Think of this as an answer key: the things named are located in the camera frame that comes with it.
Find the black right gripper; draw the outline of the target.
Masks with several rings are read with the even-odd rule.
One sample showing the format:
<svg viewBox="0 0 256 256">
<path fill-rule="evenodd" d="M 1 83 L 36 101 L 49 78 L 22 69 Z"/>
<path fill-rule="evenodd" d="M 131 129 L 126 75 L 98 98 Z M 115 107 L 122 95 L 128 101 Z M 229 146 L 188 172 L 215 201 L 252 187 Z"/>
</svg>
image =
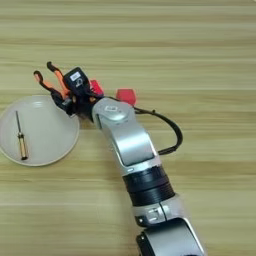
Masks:
<svg viewBox="0 0 256 256">
<path fill-rule="evenodd" d="M 64 107 L 67 115 L 77 115 L 81 118 L 88 118 L 90 121 L 93 120 L 92 110 L 94 105 L 102 99 L 101 94 L 95 93 L 88 86 L 73 88 L 67 99 L 64 99 L 60 92 L 53 89 L 51 97 L 58 107 Z"/>
</svg>

